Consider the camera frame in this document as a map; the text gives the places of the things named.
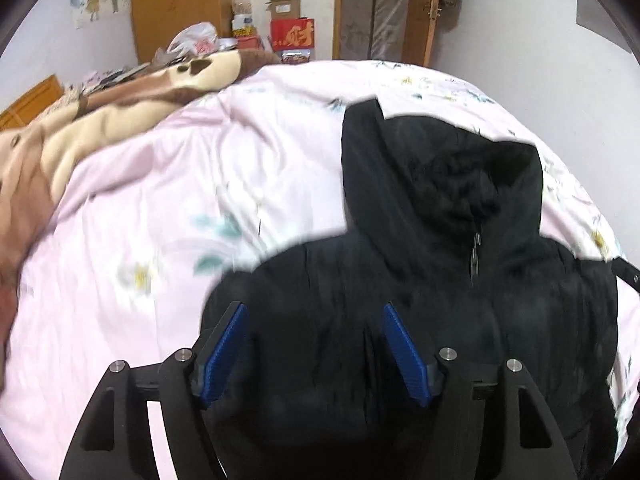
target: red box with gold characters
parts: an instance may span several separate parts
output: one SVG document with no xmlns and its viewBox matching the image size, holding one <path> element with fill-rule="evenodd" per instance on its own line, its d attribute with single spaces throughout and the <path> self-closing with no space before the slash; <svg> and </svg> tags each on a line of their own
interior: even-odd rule
<svg viewBox="0 0 640 480">
<path fill-rule="evenodd" d="M 315 42 L 314 29 L 314 20 L 309 18 L 272 20 L 271 46 L 274 50 L 313 48 Z"/>
</svg>

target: black hooded jacket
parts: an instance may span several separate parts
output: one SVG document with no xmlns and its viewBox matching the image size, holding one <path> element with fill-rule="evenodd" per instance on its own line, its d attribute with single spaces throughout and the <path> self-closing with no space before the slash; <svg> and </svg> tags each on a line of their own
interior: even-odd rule
<svg viewBox="0 0 640 480">
<path fill-rule="evenodd" d="M 342 170 L 346 234 L 228 274 L 207 301 L 203 329 L 235 300 L 252 324 L 207 414 L 230 478 L 402 478 L 433 417 L 408 399 L 381 336 L 389 302 L 436 348 L 524 362 L 576 469 L 610 465 L 616 279 L 540 236 L 535 147 L 385 120 L 373 100 L 346 111 Z"/>
</svg>

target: wooden headboard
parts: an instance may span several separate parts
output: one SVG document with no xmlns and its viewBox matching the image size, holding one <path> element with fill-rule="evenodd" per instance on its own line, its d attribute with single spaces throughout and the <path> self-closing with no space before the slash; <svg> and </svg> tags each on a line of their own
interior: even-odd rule
<svg viewBox="0 0 640 480">
<path fill-rule="evenodd" d="M 29 124 L 63 94 L 56 76 L 47 77 L 0 114 L 0 130 L 20 128 Z"/>
</svg>

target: hood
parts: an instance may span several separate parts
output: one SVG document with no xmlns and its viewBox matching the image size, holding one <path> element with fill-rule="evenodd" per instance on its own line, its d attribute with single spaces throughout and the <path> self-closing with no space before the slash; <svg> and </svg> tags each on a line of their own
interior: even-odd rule
<svg viewBox="0 0 640 480">
<path fill-rule="evenodd" d="M 395 270 L 468 275 L 477 240 L 479 272 L 496 272 L 539 239 L 543 175 L 530 144 L 430 117 L 385 120 L 371 100 L 345 113 L 342 166 L 353 223 Z"/>
</svg>

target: brown and beige blanket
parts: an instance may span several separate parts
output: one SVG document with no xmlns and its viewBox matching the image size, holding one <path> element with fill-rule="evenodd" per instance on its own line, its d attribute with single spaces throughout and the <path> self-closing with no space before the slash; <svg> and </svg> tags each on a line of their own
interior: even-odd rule
<svg viewBox="0 0 640 480">
<path fill-rule="evenodd" d="M 0 388 L 4 351 L 18 309 L 20 267 L 78 162 L 146 132 L 195 98 L 275 63 L 274 54 L 261 50 L 194 58 L 81 97 L 23 128 L 0 132 Z"/>
</svg>

